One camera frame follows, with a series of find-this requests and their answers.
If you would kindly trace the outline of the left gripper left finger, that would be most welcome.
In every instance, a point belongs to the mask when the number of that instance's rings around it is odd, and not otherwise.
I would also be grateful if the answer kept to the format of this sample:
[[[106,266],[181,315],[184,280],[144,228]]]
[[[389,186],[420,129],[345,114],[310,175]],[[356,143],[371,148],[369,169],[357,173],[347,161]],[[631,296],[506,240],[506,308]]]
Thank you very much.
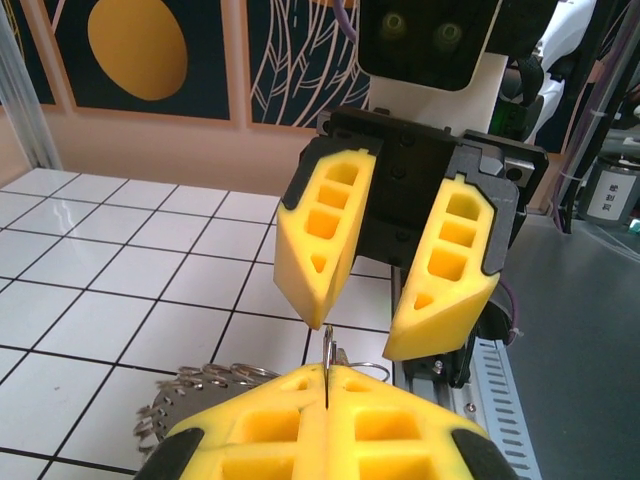
[[[325,479],[325,372],[300,367],[268,379],[263,370],[184,368],[139,410],[139,479]]]

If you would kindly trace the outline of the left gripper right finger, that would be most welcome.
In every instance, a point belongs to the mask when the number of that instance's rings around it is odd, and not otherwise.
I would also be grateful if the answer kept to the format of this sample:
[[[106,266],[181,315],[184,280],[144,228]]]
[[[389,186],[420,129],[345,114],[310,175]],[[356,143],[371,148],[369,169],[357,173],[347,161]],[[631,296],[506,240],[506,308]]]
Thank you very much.
[[[329,479],[516,479],[477,423],[346,366],[328,373]]]

